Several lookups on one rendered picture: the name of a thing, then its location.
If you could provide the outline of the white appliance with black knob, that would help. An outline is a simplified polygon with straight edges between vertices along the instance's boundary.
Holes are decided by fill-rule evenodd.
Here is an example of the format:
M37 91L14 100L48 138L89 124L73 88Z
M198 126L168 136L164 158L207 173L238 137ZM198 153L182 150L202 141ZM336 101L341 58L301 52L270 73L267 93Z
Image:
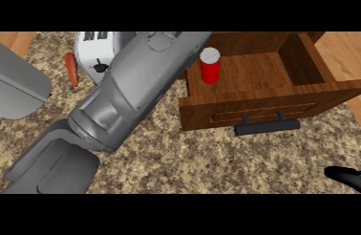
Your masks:
M76 56L83 71L99 84L115 55L135 38L135 32L79 32Z

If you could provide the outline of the brown wooden open drawer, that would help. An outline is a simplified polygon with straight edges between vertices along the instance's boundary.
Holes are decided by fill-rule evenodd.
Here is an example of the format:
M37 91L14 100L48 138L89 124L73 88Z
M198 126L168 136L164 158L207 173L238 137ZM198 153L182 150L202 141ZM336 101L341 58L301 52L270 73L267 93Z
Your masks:
M339 81L314 46L322 36L322 32L216 32L208 45L220 51L220 78L207 84L195 62L182 76L186 97Z

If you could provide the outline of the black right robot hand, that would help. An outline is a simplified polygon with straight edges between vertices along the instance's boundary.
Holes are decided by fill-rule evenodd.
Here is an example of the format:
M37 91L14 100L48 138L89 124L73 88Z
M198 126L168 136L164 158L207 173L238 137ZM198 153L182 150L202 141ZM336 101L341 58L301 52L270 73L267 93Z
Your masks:
M328 166L325 175L332 180L344 183L361 193L361 171L341 166Z

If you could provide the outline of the red can with white lid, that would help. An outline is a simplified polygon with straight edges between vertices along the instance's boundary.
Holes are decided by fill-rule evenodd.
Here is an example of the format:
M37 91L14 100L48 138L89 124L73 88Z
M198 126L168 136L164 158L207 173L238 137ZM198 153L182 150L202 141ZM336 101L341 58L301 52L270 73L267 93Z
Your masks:
M220 51L208 47L201 52L202 79L207 84L216 84L220 77Z

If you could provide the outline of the grey rounded appliance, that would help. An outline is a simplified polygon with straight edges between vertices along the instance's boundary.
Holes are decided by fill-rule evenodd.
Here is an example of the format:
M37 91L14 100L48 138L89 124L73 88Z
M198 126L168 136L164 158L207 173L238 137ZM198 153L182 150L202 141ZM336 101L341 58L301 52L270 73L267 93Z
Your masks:
M0 44L0 118L33 114L51 95L46 74Z

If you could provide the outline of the orange carrot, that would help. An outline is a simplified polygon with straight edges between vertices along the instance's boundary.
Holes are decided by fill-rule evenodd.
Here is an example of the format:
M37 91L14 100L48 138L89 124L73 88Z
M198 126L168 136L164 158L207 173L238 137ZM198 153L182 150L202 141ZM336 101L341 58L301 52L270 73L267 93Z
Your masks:
M68 69L68 76L71 79L71 84L74 87L77 87L80 83L79 64L77 64L76 55L73 53L65 53L65 66Z

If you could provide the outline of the brown wooden drawer front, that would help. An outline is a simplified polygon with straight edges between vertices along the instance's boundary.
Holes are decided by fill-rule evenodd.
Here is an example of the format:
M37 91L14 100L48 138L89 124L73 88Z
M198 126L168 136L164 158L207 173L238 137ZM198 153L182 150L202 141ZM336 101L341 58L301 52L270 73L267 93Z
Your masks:
M311 118L361 95L361 79L180 98L183 131Z

